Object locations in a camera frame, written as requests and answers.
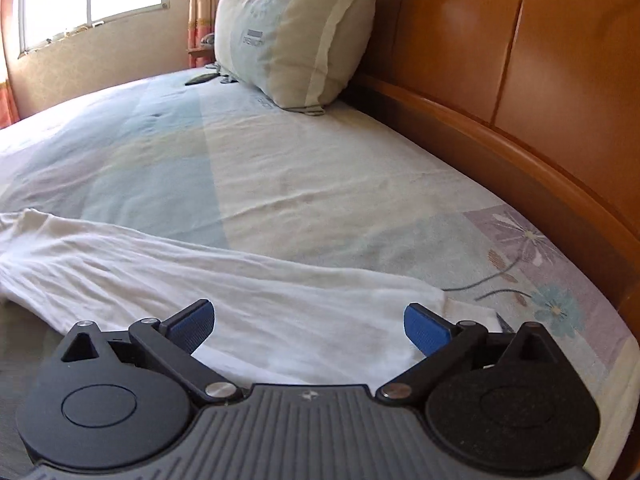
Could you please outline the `wooden headboard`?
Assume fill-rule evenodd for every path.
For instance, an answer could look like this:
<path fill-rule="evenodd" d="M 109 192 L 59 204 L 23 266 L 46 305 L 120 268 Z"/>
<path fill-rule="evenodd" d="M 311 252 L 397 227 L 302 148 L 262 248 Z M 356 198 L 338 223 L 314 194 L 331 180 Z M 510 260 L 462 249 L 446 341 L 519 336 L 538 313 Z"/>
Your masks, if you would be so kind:
<path fill-rule="evenodd" d="M 638 311 L 639 0 L 378 0 L 345 98 Z"/>

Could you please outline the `white printed sweatshirt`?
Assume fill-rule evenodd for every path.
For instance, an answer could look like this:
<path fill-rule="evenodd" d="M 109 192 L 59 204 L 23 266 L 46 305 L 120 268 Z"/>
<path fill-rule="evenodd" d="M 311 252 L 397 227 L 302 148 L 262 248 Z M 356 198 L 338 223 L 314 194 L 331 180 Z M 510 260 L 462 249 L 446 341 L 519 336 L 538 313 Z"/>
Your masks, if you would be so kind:
<path fill-rule="evenodd" d="M 1 295 L 60 333 L 81 320 L 122 330 L 207 299 L 215 329 L 196 355 L 243 386 L 376 388 L 419 361 L 402 327 L 409 304 L 499 328 L 495 311 L 416 278 L 307 266 L 33 209 L 1 218 Z"/>

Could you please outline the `left orange striped curtain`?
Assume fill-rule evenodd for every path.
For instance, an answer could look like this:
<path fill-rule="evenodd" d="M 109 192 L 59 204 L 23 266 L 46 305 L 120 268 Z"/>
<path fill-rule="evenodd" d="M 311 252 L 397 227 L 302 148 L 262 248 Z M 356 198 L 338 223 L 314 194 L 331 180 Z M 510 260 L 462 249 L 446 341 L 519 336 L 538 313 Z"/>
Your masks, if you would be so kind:
<path fill-rule="evenodd" d="M 18 112 L 12 88 L 9 58 L 12 53 L 10 25 L 13 9 L 12 0 L 1 0 L 1 128 L 12 126 L 21 117 Z"/>

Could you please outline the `wooden bedside table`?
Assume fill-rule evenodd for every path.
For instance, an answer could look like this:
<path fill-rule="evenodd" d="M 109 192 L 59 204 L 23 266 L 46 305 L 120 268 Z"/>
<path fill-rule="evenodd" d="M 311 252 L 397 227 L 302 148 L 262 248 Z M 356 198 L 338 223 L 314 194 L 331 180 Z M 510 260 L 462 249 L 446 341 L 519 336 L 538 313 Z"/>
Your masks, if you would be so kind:
<path fill-rule="evenodd" d="M 189 48 L 186 50 L 190 58 L 197 60 L 198 58 L 206 58 L 206 60 L 212 60 L 214 58 L 214 48 L 210 44 L 204 44 L 204 46 L 198 46 L 196 48 Z"/>

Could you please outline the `black remote control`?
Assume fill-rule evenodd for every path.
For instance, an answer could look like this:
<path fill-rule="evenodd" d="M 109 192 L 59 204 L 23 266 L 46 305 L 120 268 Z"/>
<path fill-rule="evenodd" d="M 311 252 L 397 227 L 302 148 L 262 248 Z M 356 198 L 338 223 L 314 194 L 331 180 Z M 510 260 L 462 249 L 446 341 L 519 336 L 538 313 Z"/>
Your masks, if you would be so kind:
<path fill-rule="evenodd" d="M 201 75 L 192 77 L 191 79 L 186 81 L 184 84 L 186 86 L 196 86 L 197 84 L 206 84 L 206 82 L 215 80 L 218 76 L 219 76 L 218 73 L 201 74 Z"/>

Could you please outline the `front pastel pillow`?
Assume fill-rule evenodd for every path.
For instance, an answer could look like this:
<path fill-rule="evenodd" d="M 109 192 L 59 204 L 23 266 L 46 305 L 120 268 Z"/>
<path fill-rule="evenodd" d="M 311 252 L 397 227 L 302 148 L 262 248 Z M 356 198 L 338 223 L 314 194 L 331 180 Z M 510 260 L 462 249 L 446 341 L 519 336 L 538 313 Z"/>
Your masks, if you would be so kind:
<path fill-rule="evenodd" d="M 346 88 L 371 36 L 376 0 L 219 0 L 222 72 L 282 110 L 320 114 Z"/>

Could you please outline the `patchwork pastel bed sheet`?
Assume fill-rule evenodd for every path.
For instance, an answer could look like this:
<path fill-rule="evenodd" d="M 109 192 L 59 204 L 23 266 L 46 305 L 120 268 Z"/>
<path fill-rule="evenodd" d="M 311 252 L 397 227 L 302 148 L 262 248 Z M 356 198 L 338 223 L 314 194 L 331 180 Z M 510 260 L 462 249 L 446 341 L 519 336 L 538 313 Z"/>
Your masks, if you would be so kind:
<path fill-rule="evenodd" d="M 623 453 L 639 346 L 590 264 L 624 274 L 600 236 L 529 177 L 488 186 L 387 122 L 334 103 L 276 107 L 245 84 L 166 74 L 58 104 L 1 133 L 1 206 L 334 268 L 417 278 L 541 320 L 597 399 L 588 460 Z"/>

